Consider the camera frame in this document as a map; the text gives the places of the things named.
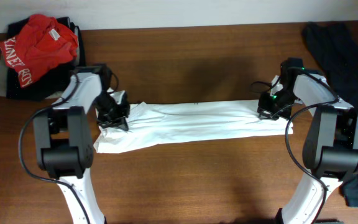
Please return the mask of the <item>white t-shirt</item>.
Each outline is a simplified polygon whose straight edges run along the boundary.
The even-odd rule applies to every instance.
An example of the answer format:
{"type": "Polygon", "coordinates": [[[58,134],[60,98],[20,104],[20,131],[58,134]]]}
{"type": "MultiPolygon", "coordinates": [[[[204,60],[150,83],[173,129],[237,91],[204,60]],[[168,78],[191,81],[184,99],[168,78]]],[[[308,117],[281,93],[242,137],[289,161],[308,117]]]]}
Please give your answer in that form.
{"type": "Polygon", "coordinates": [[[129,129],[101,129],[94,148],[118,154],[158,144],[292,134],[283,118],[259,119],[257,106],[257,100],[132,104],[129,129]]]}

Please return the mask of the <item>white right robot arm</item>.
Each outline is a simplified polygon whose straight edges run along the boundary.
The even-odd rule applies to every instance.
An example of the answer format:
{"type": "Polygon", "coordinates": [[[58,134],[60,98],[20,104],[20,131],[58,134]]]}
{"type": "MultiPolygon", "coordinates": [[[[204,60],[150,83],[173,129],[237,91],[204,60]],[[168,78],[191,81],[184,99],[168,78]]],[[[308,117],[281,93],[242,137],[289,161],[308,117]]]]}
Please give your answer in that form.
{"type": "Polygon", "coordinates": [[[280,74],[262,91],[259,119],[287,120],[285,145],[303,172],[293,197],[274,218],[279,224],[316,223],[334,190],[358,173],[358,111],[344,101],[317,70],[308,70],[300,58],[280,64],[280,74]],[[303,112],[313,119],[306,136],[302,161],[292,153],[290,125],[303,112]]]}

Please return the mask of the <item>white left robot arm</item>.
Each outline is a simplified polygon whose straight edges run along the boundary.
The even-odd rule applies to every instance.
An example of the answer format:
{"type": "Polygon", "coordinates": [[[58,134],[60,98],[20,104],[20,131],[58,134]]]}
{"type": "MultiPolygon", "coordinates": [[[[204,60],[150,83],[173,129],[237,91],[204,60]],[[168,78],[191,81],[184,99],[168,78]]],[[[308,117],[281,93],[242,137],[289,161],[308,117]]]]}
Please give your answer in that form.
{"type": "Polygon", "coordinates": [[[74,223],[105,223],[91,182],[94,158],[88,111],[100,128],[128,131],[124,91],[110,89],[115,74],[105,64],[76,67],[61,98],[33,120],[37,164],[63,193],[74,223]]]}

